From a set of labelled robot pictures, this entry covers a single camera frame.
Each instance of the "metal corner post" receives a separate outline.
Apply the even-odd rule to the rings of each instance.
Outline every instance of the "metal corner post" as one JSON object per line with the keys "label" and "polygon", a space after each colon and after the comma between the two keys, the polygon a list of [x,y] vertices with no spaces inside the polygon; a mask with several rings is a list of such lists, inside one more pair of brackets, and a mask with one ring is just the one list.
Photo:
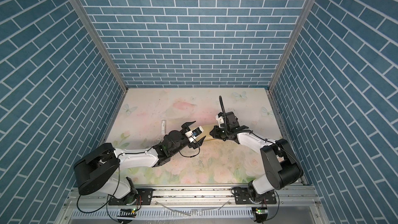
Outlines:
{"label": "metal corner post", "polygon": [[111,56],[109,55],[105,45],[103,44],[100,36],[98,35],[97,31],[93,23],[91,22],[90,18],[88,17],[86,11],[83,8],[82,3],[80,0],[69,0],[70,4],[72,5],[73,9],[75,10],[77,16],[82,21],[84,27],[86,28],[88,34],[92,38],[94,44],[98,48],[99,52],[102,55],[102,58],[105,60],[106,64],[109,66],[112,74],[116,78],[117,82],[119,83],[120,87],[122,87],[123,92],[127,92],[127,85],[124,82],[123,78],[121,77],[117,67],[115,66],[114,62],[112,61]]}
{"label": "metal corner post", "polygon": [[281,72],[283,70],[283,67],[285,66],[287,59],[289,58],[290,53],[292,52],[293,46],[297,41],[297,38],[299,37],[299,34],[301,32],[302,27],[304,26],[304,23],[310,14],[310,11],[312,9],[312,6],[314,5],[315,0],[306,0],[305,4],[301,10],[300,16],[297,20],[297,23],[291,33],[291,36],[289,38],[289,41],[287,42],[287,45],[285,47],[285,50],[283,51],[281,60],[278,63],[278,66],[276,67],[275,73],[271,79],[271,82],[269,83],[269,91],[272,91],[273,88],[276,85],[276,82],[279,79],[279,76],[281,75]]}

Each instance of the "brick wall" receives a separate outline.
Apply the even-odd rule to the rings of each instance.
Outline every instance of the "brick wall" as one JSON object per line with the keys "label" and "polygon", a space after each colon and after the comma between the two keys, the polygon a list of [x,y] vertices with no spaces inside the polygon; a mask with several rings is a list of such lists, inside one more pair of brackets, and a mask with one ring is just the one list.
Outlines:
{"label": "brick wall", "polygon": [[67,0],[0,0],[0,223],[53,222],[121,89]]}
{"label": "brick wall", "polygon": [[129,87],[263,87],[305,0],[81,0]]}
{"label": "brick wall", "polygon": [[275,97],[331,223],[398,223],[398,0],[316,0]]}

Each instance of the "black and white robotic arm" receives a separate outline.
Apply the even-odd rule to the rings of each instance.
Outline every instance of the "black and white robotic arm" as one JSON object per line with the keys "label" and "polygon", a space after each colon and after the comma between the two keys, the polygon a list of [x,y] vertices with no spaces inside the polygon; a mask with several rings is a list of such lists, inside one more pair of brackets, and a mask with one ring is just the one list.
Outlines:
{"label": "black and white robotic arm", "polygon": [[[265,174],[248,183],[252,202],[262,202],[265,194],[274,189],[281,189],[303,175],[302,168],[289,143],[284,140],[273,140],[253,133],[247,126],[240,126],[233,112],[225,112],[220,96],[222,112],[216,116],[218,125],[210,135],[223,141],[233,140],[259,153],[262,157]],[[164,136],[159,144],[144,150],[115,149],[110,143],[104,143],[97,149],[77,161],[74,172],[80,195],[101,191],[122,199],[126,204],[135,201],[137,191],[130,178],[112,177],[119,170],[132,167],[157,167],[169,162],[171,157],[188,146],[199,149],[205,137],[196,140],[202,127],[190,130],[194,122],[182,125],[181,131],[173,130]]]}

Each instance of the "white floral mat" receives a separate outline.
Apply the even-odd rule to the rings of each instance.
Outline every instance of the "white floral mat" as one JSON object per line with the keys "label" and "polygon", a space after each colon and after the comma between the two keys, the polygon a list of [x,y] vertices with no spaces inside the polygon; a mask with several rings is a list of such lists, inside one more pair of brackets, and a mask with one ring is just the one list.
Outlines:
{"label": "white floral mat", "polygon": [[[107,142],[121,149],[142,149],[161,141],[161,122],[166,120],[166,133],[181,130],[184,122],[194,126],[216,123],[221,112],[221,95],[226,112],[233,111],[240,125],[273,139],[281,133],[271,110],[265,89],[190,88],[129,89]],[[197,153],[188,147],[181,153]],[[180,154],[161,167],[125,169],[121,176],[134,184],[246,183],[264,174],[261,156],[233,141],[205,141],[193,158]]]}

